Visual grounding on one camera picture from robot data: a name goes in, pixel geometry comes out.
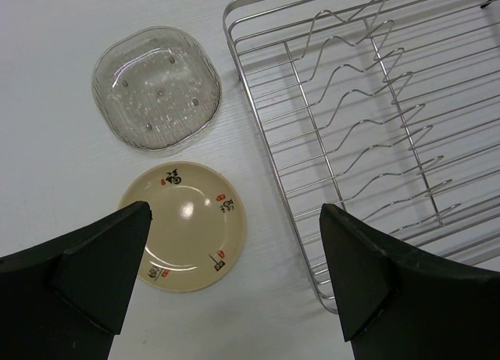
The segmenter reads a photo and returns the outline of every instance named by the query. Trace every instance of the metal dish rack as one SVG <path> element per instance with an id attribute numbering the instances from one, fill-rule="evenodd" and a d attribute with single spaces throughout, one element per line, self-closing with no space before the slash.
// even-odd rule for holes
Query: metal dish rack
<path id="1" fill-rule="evenodd" d="M 235 0 L 230 53 L 314 291 L 336 312 L 324 202 L 500 269 L 496 0 Z"/>

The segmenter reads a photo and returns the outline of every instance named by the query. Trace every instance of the plate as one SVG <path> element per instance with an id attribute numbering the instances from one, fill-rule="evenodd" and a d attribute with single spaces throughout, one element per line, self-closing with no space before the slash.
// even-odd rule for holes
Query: plate
<path id="1" fill-rule="evenodd" d="M 120 208 L 147 201 L 152 210 L 138 277 L 170 291 L 215 283 L 237 261 L 245 243 L 243 204 L 216 171 L 192 162 L 150 169 L 128 188 Z"/>

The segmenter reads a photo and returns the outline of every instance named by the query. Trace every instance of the dish rack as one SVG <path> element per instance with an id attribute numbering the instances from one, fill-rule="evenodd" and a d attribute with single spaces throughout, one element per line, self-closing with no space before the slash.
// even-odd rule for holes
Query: dish rack
<path id="1" fill-rule="evenodd" d="M 324 202 L 436 255 L 500 269 L 495 1 L 235 0 L 226 8 L 230 53 L 330 312 Z"/>

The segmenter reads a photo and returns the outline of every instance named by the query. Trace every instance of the clear plastic container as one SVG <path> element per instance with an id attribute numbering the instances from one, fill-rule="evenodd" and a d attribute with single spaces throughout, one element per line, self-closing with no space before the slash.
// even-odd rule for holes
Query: clear plastic container
<path id="1" fill-rule="evenodd" d="M 163 150 L 205 128 L 220 104 L 219 74 L 201 45 L 171 27 L 114 44 L 98 60 L 94 100 L 124 143 Z"/>

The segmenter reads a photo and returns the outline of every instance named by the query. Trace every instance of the white surface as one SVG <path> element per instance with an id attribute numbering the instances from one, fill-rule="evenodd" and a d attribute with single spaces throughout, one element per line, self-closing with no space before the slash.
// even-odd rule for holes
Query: white surface
<path id="1" fill-rule="evenodd" d="M 230 0 L 0 0 L 2 255 L 116 210 L 132 180 L 162 162 L 222 173 L 248 216 L 233 270 L 196 293 L 140 280 L 112 360 L 350 359 L 337 316 L 313 296 L 222 31 Z M 113 43 L 174 26 L 205 48 L 223 81 L 209 134 L 177 155 L 135 151 L 105 125 L 91 73 Z"/>

